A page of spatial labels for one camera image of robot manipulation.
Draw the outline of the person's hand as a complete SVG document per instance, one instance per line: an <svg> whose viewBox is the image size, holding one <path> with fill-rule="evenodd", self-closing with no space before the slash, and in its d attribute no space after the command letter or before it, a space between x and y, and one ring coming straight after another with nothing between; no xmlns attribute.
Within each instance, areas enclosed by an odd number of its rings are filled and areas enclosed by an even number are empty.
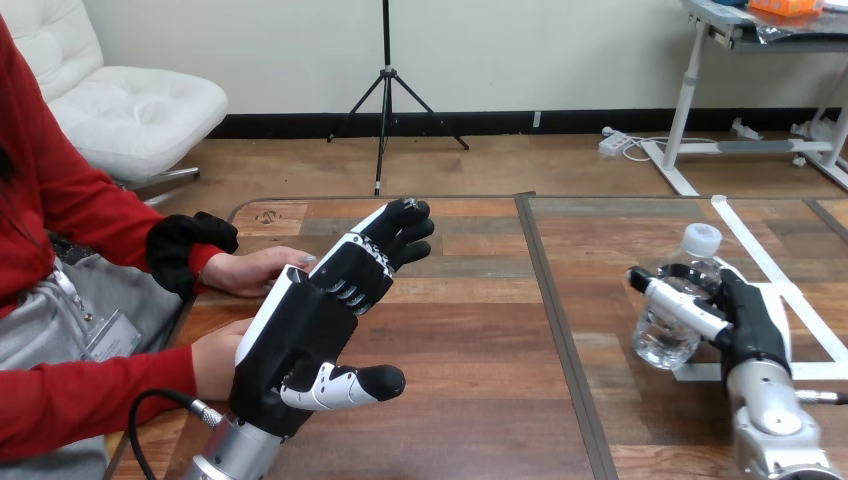
<svg viewBox="0 0 848 480"><path fill-rule="evenodd" d="M252 318L231 322L191 345L197 396L203 400L228 399L235 374L235 355Z"/></svg>
<svg viewBox="0 0 848 480"><path fill-rule="evenodd" d="M309 271L316 260L314 255L285 246L247 255L217 253L199 271L199 281L205 287L237 297L258 298L270 291L270 285L286 266Z"/></svg>

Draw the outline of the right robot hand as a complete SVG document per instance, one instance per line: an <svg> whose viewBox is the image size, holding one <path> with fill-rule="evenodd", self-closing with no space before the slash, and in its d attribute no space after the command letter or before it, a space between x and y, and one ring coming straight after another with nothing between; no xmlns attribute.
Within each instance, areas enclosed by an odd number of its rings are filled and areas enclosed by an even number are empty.
<svg viewBox="0 0 848 480"><path fill-rule="evenodd" d="M789 348L763 291L731 267L722 266L718 273L717 280L707 282L705 297L684 292L667 276L640 266L629 268L626 278L664 323L692 332L718 350L723 382L734 369L754 361L770 362L790 375Z"/></svg>

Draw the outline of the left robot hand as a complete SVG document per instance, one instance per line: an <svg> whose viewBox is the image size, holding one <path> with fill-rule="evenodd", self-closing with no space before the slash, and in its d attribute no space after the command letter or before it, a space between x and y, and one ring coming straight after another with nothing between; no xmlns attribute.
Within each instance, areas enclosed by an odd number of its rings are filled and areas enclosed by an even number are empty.
<svg viewBox="0 0 848 480"><path fill-rule="evenodd" d="M338 358L396 271L430 255L430 213L424 200L393 200L345 232L312 270L283 268L236 350L228 404L239 424L291 437L316 411L403 393L399 368Z"/></svg>

